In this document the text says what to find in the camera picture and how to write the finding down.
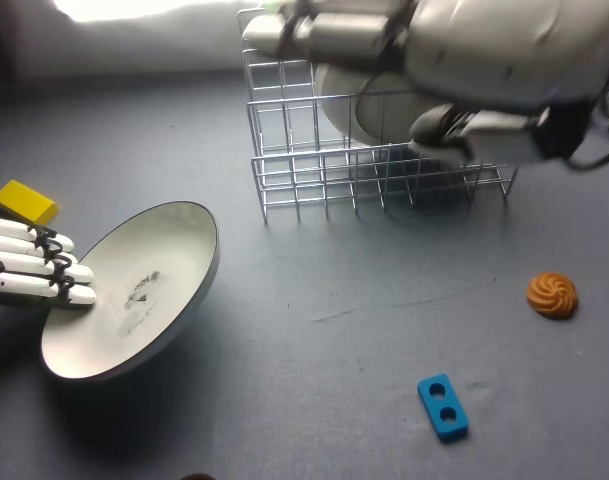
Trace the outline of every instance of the gray tabletop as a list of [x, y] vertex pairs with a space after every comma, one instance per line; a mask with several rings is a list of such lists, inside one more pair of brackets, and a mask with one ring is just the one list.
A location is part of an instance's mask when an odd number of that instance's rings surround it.
[[[56, 200], [78, 254], [179, 199], [213, 211], [222, 247], [189, 330], [106, 384], [54, 381], [44, 312], [0, 307], [0, 479], [609, 478], [609, 167], [523, 168], [507, 206], [265, 226], [245, 101], [239, 75], [0, 89], [0, 186]], [[576, 282], [569, 322], [526, 303], [548, 270]], [[416, 393], [440, 372], [470, 419], [446, 446]]]

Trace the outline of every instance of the dish rack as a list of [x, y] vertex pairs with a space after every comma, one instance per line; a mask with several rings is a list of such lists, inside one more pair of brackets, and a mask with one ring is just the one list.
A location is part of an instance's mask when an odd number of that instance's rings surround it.
[[[262, 8], [241, 10], [240, 35]], [[315, 66], [304, 60], [275, 61], [256, 50], [242, 51], [250, 102], [246, 106], [253, 140], [251, 167], [264, 221], [274, 207], [379, 201], [386, 211], [396, 199], [411, 206], [466, 201], [493, 187], [506, 200], [517, 167], [495, 163], [453, 164], [422, 156], [408, 144], [364, 145], [351, 134], [350, 111], [359, 94], [315, 96]], [[380, 125], [384, 95], [380, 97]], [[344, 102], [348, 135], [326, 118], [322, 104]]]

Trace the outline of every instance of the white wall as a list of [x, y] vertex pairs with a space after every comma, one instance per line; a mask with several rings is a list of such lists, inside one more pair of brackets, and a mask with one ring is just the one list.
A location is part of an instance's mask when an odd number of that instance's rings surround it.
[[0, 0], [0, 29], [20, 78], [240, 68], [236, 14], [256, 4], [211, 0], [150, 17], [75, 23], [51, 0]]

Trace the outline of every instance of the orange cookie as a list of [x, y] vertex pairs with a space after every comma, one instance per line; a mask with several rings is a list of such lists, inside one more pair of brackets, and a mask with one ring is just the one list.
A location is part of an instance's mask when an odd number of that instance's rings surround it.
[[577, 292], [571, 280], [561, 273], [542, 273], [531, 280], [526, 298], [533, 309], [548, 318], [570, 318], [577, 307]]

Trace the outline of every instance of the blue block with two holes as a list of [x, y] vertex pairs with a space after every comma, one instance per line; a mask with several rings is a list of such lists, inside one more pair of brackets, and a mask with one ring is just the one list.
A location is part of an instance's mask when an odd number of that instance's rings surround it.
[[452, 442], [466, 436], [468, 418], [448, 376], [442, 373], [422, 380], [417, 384], [417, 393], [441, 441]]

